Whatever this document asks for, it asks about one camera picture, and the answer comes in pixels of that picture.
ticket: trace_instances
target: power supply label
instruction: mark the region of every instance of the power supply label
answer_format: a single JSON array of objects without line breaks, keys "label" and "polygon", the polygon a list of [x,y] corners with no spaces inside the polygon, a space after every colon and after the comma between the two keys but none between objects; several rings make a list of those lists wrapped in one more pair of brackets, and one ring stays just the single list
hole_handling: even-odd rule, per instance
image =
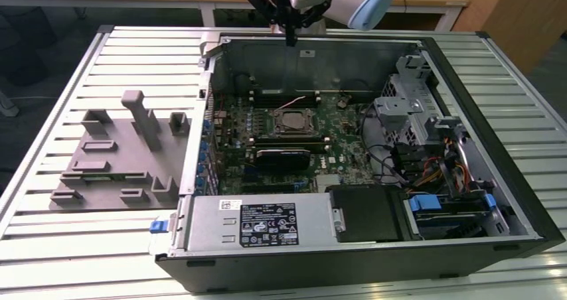
[{"label": "power supply label", "polygon": [[299,245],[295,203],[240,206],[240,246]]}]

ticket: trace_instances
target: metal slatted table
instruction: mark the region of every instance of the metal slatted table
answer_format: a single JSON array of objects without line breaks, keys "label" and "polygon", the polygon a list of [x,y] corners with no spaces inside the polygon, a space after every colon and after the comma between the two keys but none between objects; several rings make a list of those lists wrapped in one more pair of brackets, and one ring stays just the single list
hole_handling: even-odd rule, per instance
[{"label": "metal slatted table", "polygon": [[[214,29],[216,33],[267,29]],[[330,31],[335,35],[367,35]],[[62,213],[50,210],[90,108],[128,117],[127,89],[143,90],[158,117],[191,117],[211,29],[115,27],[99,33],[0,200],[0,293],[12,299],[482,299],[567,297],[567,245],[506,260],[456,279],[396,281],[284,291],[190,295],[148,254],[150,222],[170,210]],[[474,33],[383,32],[431,36],[567,235],[567,127],[494,42]]]}]

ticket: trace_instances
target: gray plastic foam insert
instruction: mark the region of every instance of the gray plastic foam insert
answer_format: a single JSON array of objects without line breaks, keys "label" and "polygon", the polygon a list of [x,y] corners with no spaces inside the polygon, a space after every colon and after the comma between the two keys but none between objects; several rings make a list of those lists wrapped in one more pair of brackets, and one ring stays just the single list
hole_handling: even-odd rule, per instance
[{"label": "gray plastic foam insert", "polygon": [[86,134],[50,209],[176,207],[191,122],[184,113],[156,119],[143,99],[140,91],[124,93],[134,119],[111,119],[106,110],[87,111]]}]

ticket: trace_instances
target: cpu socket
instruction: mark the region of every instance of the cpu socket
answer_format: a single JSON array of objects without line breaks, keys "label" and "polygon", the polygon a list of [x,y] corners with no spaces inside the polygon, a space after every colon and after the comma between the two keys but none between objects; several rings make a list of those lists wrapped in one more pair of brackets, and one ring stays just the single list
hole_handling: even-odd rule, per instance
[{"label": "cpu socket", "polygon": [[312,137],[318,135],[311,110],[275,110],[274,135],[278,137]]}]

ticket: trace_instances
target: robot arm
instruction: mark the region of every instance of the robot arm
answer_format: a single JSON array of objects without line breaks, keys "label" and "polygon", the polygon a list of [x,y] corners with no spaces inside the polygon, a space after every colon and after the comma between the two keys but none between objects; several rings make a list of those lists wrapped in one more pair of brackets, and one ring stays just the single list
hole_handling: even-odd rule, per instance
[{"label": "robot arm", "polygon": [[248,0],[272,25],[286,33],[286,44],[295,46],[296,31],[326,17],[358,30],[372,29],[392,0]]},{"label": "robot arm", "polygon": [[286,31],[286,44],[294,46],[296,30],[323,18],[332,0],[248,0],[272,25]]}]

